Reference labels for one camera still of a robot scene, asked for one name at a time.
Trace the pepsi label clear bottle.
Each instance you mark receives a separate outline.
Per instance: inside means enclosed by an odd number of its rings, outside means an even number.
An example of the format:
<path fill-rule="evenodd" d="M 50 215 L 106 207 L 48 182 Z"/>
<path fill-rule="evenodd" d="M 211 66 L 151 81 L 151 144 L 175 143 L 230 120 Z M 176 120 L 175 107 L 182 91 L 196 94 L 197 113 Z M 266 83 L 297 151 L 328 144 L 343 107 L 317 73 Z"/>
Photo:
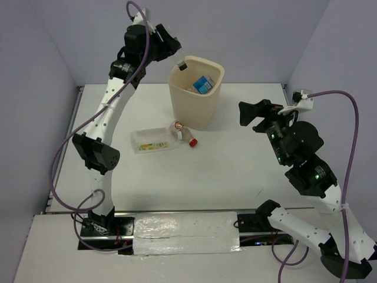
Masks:
<path fill-rule="evenodd" d="M 185 55 L 185 52 L 184 52 L 184 48 L 182 47 L 181 42 L 177 38 L 177 34 L 176 34 L 175 30 L 173 30 L 170 27 L 167 27 L 167 31 L 171 35 L 171 37 L 175 41 L 177 41 L 177 44 L 178 44 L 177 51 L 170 58 L 175 63 L 175 65 L 178 66 L 179 70 L 183 71 L 183 70 L 185 70 L 187 68 L 187 64 L 185 62 L 185 56 L 186 55 Z"/>

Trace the blue cap clear bottle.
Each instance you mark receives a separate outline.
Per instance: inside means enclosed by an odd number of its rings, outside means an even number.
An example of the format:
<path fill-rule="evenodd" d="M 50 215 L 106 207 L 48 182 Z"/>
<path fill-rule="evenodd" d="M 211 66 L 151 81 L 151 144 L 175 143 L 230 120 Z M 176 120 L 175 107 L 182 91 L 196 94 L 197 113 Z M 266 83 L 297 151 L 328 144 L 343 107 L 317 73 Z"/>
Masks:
<path fill-rule="evenodd" d="M 200 77 L 194 84 L 194 89 L 199 94 L 207 94 L 209 91 L 212 90 L 212 88 L 216 85 L 216 83 L 212 80 L 212 78 L 207 76 Z"/>

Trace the red cap clear bottle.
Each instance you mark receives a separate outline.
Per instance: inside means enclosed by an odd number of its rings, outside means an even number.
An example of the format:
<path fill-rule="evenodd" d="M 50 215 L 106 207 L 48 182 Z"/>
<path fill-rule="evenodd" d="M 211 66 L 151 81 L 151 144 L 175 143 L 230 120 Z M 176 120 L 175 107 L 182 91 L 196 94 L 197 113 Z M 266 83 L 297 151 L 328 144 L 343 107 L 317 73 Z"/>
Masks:
<path fill-rule="evenodd" d="M 191 148 L 196 147 L 198 144 L 197 139 L 193 137 L 191 131 L 179 121 L 172 122 L 170 132 L 176 140 L 189 144 Z"/>

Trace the square clear juice bottle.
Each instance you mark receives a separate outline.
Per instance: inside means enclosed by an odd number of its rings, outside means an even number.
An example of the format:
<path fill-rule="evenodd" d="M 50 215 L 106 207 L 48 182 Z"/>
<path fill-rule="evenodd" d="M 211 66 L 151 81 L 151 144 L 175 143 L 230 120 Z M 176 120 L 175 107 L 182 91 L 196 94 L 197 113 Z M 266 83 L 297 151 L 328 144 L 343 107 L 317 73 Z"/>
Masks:
<path fill-rule="evenodd" d="M 130 141 L 134 153 L 171 150 L 181 141 L 182 134 L 169 127 L 132 131 Z"/>

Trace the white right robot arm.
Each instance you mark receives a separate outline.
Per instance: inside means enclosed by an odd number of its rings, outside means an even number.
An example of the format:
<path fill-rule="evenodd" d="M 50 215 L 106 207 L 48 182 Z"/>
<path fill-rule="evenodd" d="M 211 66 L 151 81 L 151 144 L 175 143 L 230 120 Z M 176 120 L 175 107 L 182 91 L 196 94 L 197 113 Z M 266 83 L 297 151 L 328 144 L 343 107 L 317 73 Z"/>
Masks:
<path fill-rule="evenodd" d="M 320 256 L 324 267 L 341 278 L 365 279 L 376 259 L 376 242 L 360 226 L 349 207 L 342 204 L 342 192 L 329 165 L 316 155 L 323 144 L 316 127 L 306 121 L 293 121 L 283 106 L 270 100 L 256 104 L 239 103 L 240 125 L 255 118 L 256 133 L 267 135 L 277 161 L 290 169 L 285 173 L 290 184 L 317 211 L 327 229 L 323 230 L 292 216 L 280 204 L 267 200 L 256 209 L 256 224 L 264 231 L 281 230 L 307 245 Z"/>

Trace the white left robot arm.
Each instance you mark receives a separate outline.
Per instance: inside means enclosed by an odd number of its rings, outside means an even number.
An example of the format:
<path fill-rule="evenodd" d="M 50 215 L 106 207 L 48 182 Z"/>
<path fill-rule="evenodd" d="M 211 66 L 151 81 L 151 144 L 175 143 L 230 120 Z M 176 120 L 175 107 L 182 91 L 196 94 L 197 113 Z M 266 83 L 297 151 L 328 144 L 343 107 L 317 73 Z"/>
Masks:
<path fill-rule="evenodd" d="M 107 88 L 92 119 L 72 142 L 88 169 L 93 196 L 87 223 L 102 235 L 115 229 L 115 207 L 111 196 L 113 170 L 120 161 L 119 150 L 111 146 L 116 125 L 127 102 L 146 75 L 147 66 L 174 56 L 181 49 L 178 39 L 162 24 L 145 31 L 142 24 L 131 25 L 124 46 L 110 65 Z"/>

